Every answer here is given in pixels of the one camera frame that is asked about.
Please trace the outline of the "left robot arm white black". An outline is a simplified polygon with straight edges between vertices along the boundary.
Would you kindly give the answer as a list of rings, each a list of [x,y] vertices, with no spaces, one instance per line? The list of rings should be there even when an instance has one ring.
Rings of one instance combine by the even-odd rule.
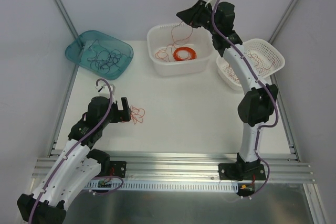
[[[91,99],[87,111],[71,128],[68,141],[52,168],[30,194],[21,194],[17,206],[27,223],[63,223],[71,203],[96,176],[108,176],[110,156],[94,148],[110,123],[129,122],[126,97],[118,103],[106,97]]]

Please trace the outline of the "ball of wires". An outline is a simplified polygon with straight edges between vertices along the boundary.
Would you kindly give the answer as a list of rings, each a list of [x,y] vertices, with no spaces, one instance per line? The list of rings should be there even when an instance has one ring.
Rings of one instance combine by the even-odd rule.
[[[137,123],[143,123],[145,116],[145,109],[143,108],[136,108],[134,106],[131,106],[131,120],[133,121],[133,124]]]

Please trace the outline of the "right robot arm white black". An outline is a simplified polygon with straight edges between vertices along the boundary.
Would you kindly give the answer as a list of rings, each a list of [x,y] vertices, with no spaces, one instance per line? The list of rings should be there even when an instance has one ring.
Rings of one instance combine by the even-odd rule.
[[[243,139],[235,163],[219,165],[219,175],[231,180],[256,178],[264,161],[258,153],[262,129],[268,127],[272,114],[278,114],[278,88],[268,84],[249,62],[243,42],[234,31],[234,5],[221,2],[215,7],[198,0],[192,7],[177,12],[177,17],[192,28],[203,27],[210,32],[215,50],[232,67],[244,92],[238,105],[243,122]]]

